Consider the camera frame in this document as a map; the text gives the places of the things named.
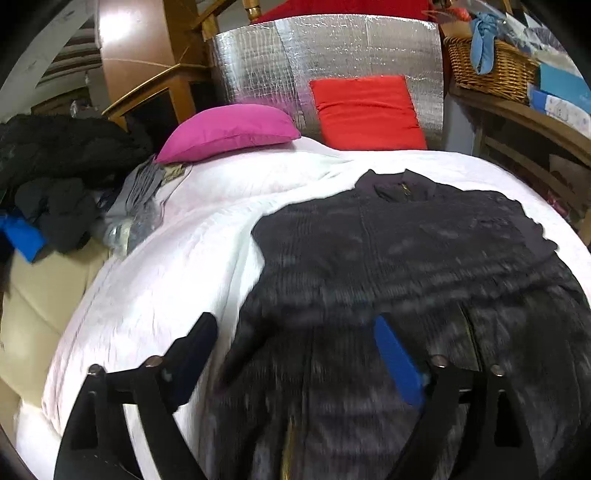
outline blue cloth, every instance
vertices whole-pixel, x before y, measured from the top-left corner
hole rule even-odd
[[[0,229],[9,242],[30,263],[46,244],[41,232],[29,225],[24,218],[4,215],[0,217]]]
[[[496,17],[492,14],[476,14],[470,22],[472,48],[470,62],[478,75],[490,73],[495,64]]]

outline black garment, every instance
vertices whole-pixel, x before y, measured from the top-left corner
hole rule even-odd
[[[145,161],[151,149],[139,126],[129,135],[100,118],[16,115],[0,127],[0,188],[40,177],[129,171]]]
[[[82,248],[98,210],[81,179],[37,179],[21,185],[14,202],[49,246],[61,253]]]
[[[425,359],[503,367],[540,472],[589,425],[591,314],[518,202],[369,172],[354,190],[263,217],[252,234],[265,265],[206,410],[208,478],[386,478],[418,413],[375,346],[381,312]],[[465,410],[458,418],[436,478],[450,473]]]

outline shelf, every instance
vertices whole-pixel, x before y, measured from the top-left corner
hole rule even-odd
[[[567,124],[521,103],[467,90],[456,84],[450,86],[449,93],[460,103],[494,113],[543,135],[591,167],[591,140]]]

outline red pillow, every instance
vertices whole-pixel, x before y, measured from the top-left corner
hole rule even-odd
[[[423,13],[429,10],[427,0],[287,0],[263,14],[253,23],[270,22],[280,18],[319,14],[365,14],[386,17],[428,20]]]
[[[326,144],[337,150],[426,150],[403,75],[312,80]]]

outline pink pillow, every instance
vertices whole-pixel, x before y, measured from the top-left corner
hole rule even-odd
[[[274,145],[300,137],[290,116],[278,108],[251,103],[218,106],[180,124],[156,162],[194,162],[238,148]]]

